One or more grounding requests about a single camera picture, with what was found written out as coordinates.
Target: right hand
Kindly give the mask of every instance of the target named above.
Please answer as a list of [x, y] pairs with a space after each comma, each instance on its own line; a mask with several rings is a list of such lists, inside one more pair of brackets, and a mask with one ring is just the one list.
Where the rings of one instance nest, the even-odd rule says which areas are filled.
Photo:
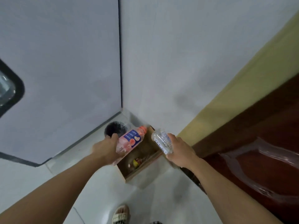
[[195, 151], [180, 137], [177, 138], [171, 133], [168, 133], [167, 135], [172, 142], [173, 153], [166, 155], [166, 158], [180, 167], [188, 168], [191, 159], [196, 156]]

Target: clear plastic bottle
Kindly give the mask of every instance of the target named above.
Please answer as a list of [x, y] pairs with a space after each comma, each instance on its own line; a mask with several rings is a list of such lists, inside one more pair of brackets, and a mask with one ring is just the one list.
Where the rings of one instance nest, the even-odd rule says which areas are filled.
[[167, 136], [167, 133], [164, 129], [160, 128], [155, 130], [152, 133], [152, 140], [157, 143], [160, 149], [164, 152], [164, 154], [173, 153], [173, 146], [170, 138]]
[[[118, 143], [116, 146], [116, 152], [121, 153], [125, 152], [125, 156], [132, 151], [140, 142], [143, 141], [144, 135], [147, 133], [147, 126], [141, 126], [138, 128], [134, 128], [131, 131], [125, 133], [118, 139]], [[114, 161], [112, 165], [118, 164], [122, 158]]]

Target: open cardboard box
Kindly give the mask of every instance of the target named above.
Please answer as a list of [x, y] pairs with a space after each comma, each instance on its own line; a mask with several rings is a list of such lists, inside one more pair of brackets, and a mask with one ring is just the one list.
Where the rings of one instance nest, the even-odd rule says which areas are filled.
[[[140, 173], [148, 165], [150, 165], [154, 160], [156, 160], [160, 155], [162, 155], [161, 149], [158, 145], [152, 141], [151, 135], [154, 129], [150, 126], [147, 129], [147, 133], [144, 136], [144, 140], [136, 146], [129, 154], [127, 154], [117, 165], [121, 175], [123, 176], [125, 182], [131, 180], [134, 176]], [[148, 157], [136, 170], [129, 172], [128, 165], [135, 158]]]

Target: left hand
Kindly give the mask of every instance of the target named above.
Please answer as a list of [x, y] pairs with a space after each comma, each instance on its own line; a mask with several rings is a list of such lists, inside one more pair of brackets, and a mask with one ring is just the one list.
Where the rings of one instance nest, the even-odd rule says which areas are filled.
[[118, 143], [118, 135], [114, 133], [110, 138], [108, 135], [106, 138], [92, 146], [91, 156], [99, 158], [103, 165], [110, 165], [116, 159], [123, 157], [125, 153], [116, 153], [116, 145]]

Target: bottle label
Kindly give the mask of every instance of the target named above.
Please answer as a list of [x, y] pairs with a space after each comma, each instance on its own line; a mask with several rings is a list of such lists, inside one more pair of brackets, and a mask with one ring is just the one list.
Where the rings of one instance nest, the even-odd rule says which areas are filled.
[[128, 140], [132, 147], [141, 142], [141, 137], [135, 130], [131, 130], [129, 133], [124, 135], [124, 138]]
[[167, 150], [155, 139], [155, 142], [159, 145], [160, 149], [164, 152], [165, 155], [168, 154]]

